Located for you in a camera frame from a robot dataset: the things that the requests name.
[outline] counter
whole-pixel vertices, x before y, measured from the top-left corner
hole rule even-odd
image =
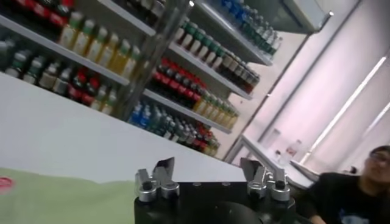
[[[0,104],[0,167],[104,183],[174,156],[175,181],[245,181],[238,167],[3,73]]]

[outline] white shelf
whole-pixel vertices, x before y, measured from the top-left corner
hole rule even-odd
[[[207,66],[204,62],[200,61],[196,57],[194,57],[191,53],[187,52],[184,50],[182,47],[178,46],[175,43],[171,43],[169,45],[169,48],[174,51],[176,54],[180,55],[183,57],[185,60],[188,62],[192,63],[194,66],[198,67],[200,70],[202,70],[204,73],[208,74],[209,76],[213,77],[215,80],[219,81],[222,83],[224,86],[232,90],[234,93],[237,95],[247,99],[251,100],[252,97],[248,95],[248,93],[245,93],[242,89],[240,89],[238,86],[233,84],[231,81],[223,78],[222,75],[218,74],[214,69],[210,68]]]
[[[218,130],[223,131],[224,133],[227,133],[227,134],[230,134],[232,132],[228,128],[225,128],[225,127],[223,127],[223,126],[221,126],[221,125],[219,125],[219,124],[217,124],[217,123],[215,123],[215,122],[213,122],[213,121],[211,121],[211,120],[209,120],[209,119],[207,119],[207,118],[205,118],[205,117],[203,117],[203,116],[201,116],[201,115],[199,115],[199,114],[197,114],[197,113],[195,113],[195,112],[193,112],[193,111],[191,111],[191,110],[189,110],[189,109],[187,109],[187,108],[185,108],[185,107],[183,107],[183,106],[181,106],[173,101],[170,101],[169,99],[167,99],[167,98],[165,98],[157,93],[154,93],[148,89],[145,89],[143,94],[145,96],[147,96],[151,99],[154,99],[157,102],[160,102],[163,105],[166,105],[167,107],[170,107],[173,110],[176,110],[182,114],[185,114],[188,117],[191,117],[191,118],[193,118],[193,119],[195,119],[195,120],[197,120],[205,125],[211,126],[213,128],[217,128]]]
[[[16,22],[13,22],[12,20],[10,19],[7,19],[6,17],[4,16],[1,16],[0,15],[0,25],[42,45],[43,47],[46,47],[74,62],[77,62],[78,64],[80,65],[84,65],[85,67],[97,72],[97,73],[100,73],[101,75],[107,77],[108,79],[112,80],[112,81],[115,81],[121,85],[128,85],[129,84],[129,81],[127,79],[125,79],[124,77],[121,77],[120,75],[117,75],[115,74],[114,72],[111,72],[110,70],[98,65],[98,64],[95,64],[93,63],[92,61],[89,61],[88,59],[86,58],[83,58],[81,57],[80,55],[77,55],[76,53],[62,47],[61,45],[19,25],[18,23]]]
[[[203,14],[202,25],[210,26],[213,31],[210,35],[222,38],[220,42],[223,46],[228,46],[228,49],[244,61],[272,65],[271,59],[263,51],[255,47],[212,6],[204,0],[197,0],[195,6]]]
[[[121,6],[119,6],[117,3],[113,2],[112,0],[98,0],[102,5],[109,8],[111,11],[118,14],[120,17],[127,20],[129,23],[133,24],[135,27],[142,30],[145,34],[151,36],[154,36],[156,32],[154,29],[150,28],[148,25],[143,23],[138,18],[134,17],[129,13],[128,11],[124,10]]]

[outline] red bottle cap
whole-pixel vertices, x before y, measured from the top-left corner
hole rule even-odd
[[[73,7],[74,0],[61,0],[61,5],[65,5],[67,7]]]
[[[99,81],[97,80],[97,78],[91,78],[90,79],[90,85],[95,88],[95,89],[98,89],[99,88]]]

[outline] person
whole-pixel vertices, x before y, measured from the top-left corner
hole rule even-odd
[[[324,173],[297,199],[314,224],[390,223],[390,146],[370,152],[360,176]]]

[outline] blue bottle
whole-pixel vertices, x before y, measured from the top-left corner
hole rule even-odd
[[[142,110],[143,110],[143,106],[142,104],[139,102],[133,112],[132,112],[132,115],[130,116],[129,118],[129,121],[128,123],[132,124],[132,125],[135,125],[137,127],[140,126],[140,118],[141,118],[141,114],[142,114]]]

